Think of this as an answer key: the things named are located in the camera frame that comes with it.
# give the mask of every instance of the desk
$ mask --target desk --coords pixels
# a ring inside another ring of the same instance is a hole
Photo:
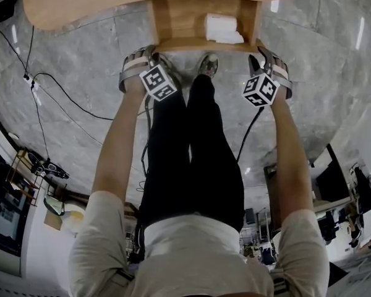
[[[42,30],[54,30],[99,11],[144,0],[23,0],[29,21]],[[148,0],[150,22],[158,51],[256,51],[261,1],[271,0]],[[236,16],[241,45],[218,44],[204,39],[202,14]]]

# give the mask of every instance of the leg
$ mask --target leg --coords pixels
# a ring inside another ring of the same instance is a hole
[[[208,75],[194,80],[187,106],[192,190],[198,212],[240,231],[244,219],[242,175],[225,138],[214,94]]]
[[[185,124],[186,104],[180,90],[161,102],[154,102],[148,173],[140,206],[144,228],[165,218],[189,213],[184,197],[188,191],[190,164]]]

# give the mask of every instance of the gray marble floor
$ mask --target gray marble floor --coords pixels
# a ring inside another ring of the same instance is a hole
[[[271,2],[264,3],[259,37],[289,66],[295,88],[289,104],[307,155],[314,160],[327,143],[333,142],[346,170],[358,157],[349,140],[351,128],[371,102],[371,0],[282,0],[278,11],[274,11]],[[32,26],[21,1],[13,18],[0,24],[11,42],[13,25],[17,31],[14,46],[25,59]],[[79,105],[112,118],[122,100],[117,83],[124,57],[151,42],[145,3],[119,6],[54,32],[36,29],[29,70],[32,74],[49,72]],[[200,55],[199,51],[167,54],[184,73],[185,82],[192,80]],[[257,112],[240,94],[247,79],[247,54],[218,55],[221,67],[214,79],[216,100],[227,140],[237,154],[245,130]],[[45,155],[35,103],[22,76],[22,66],[0,36],[0,120],[8,131],[20,137],[21,144]],[[79,110],[50,78],[40,76],[38,81],[76,122],[37,90],[49,156],[70,174],[70,179],[62,183],[88,194],[110,121]],[[127,193],[128,200],[135,204],[142,196],[136,188],[143,181],[140,156],[147,139],[146,128],[147,121],[141,115]],[[259,209],[267,204],[262,187],[263,166],[275,161],[275,147],[275,125],[266,110],[252,129],[239,163],[246,207],[255,204]]]

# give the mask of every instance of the black and white cube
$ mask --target black and white cube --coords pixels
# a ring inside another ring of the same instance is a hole
[[[158,64],[149,71],[139,74],[148,94],[161,101],[177,91],[163,67]]]
[[[279,86],[279,83],[263,73],[247,81],[242,96],[256,107],[272,105]]]

